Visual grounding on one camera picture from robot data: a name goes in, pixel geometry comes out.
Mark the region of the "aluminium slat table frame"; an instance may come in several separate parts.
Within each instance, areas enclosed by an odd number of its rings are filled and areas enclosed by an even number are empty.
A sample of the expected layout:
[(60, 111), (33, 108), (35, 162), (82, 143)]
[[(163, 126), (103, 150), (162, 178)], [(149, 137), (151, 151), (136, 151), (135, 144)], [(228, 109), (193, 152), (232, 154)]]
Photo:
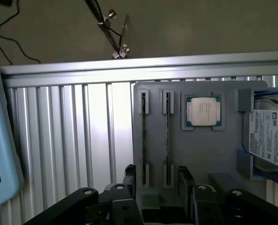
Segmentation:
[(21, 225), (78, 188), (122, 181), (133, 161), (139, 81), (264, 80), (278, 87), (278, 51), (2, 66), (24, 188), (0, 206)]

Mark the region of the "black RAM stick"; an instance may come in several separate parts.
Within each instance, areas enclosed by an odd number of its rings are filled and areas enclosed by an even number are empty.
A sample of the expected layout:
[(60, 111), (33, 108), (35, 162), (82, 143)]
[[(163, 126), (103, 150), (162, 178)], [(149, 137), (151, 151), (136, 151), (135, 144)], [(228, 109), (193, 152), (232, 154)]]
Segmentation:
[(166, 184), (171, 184), (171, 170), (170, 170), (170, 137), (169, 137), (169, 123), (170, 123), (170, 93), (166, 93)]
[(142, 153), (143, 153), (143, 184), (146, 184), (146, 96), (142, 94)]

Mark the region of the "Toshiba hard disk drive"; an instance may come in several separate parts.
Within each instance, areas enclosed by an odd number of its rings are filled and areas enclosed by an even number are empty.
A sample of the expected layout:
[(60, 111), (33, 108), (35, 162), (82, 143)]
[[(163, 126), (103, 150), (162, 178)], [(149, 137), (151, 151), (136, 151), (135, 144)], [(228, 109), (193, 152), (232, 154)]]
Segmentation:
[(253, 111), (243, 116), (247, 153), (256, 157), (261, 168), (278, 168), (278, 95), (256, 97)]

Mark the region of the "grey plastic parts rack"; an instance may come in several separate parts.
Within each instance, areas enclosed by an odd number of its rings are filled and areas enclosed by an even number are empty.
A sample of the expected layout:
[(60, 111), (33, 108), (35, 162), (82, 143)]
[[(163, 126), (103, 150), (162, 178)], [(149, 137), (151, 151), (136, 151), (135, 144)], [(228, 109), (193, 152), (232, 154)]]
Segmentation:
[[(177, 168), (186, 166), (198, 184), (224, 190), (242, 188), (266, 197), (266, 182), (237, 171), (243, 145), (243, 113), (237, 109), (239, 90), (267, 89), (264, 81), (138, 82), (134, 86), (133, 142), (136, 200), (143, 209), (182, 206), (177, 193)], [(170, 170), (166, 184), (166, 93), (170, 93)], [(142, 94), (146, 96), (146, 184), (143, 184)], [(187, 127), (185, 97), (222, 97), (220, 127)]]

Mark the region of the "silver CPU chip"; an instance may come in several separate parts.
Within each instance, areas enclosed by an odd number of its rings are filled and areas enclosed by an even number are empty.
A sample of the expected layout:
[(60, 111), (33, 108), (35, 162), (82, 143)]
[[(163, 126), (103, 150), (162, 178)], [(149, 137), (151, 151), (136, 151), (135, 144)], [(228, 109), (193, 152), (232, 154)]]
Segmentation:
[(222, 97), (185, 97), (187, 127), (220, 127), (222, 125)]

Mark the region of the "light blue teach pendant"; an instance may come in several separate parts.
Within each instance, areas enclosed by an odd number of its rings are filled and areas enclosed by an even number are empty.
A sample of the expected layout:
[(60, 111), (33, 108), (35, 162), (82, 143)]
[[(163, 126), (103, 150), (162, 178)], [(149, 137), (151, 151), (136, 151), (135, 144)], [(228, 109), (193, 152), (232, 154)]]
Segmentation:
[(0, 205), (23, 187), (24, 178), (8, 115), (8, 105), (0, 74)]

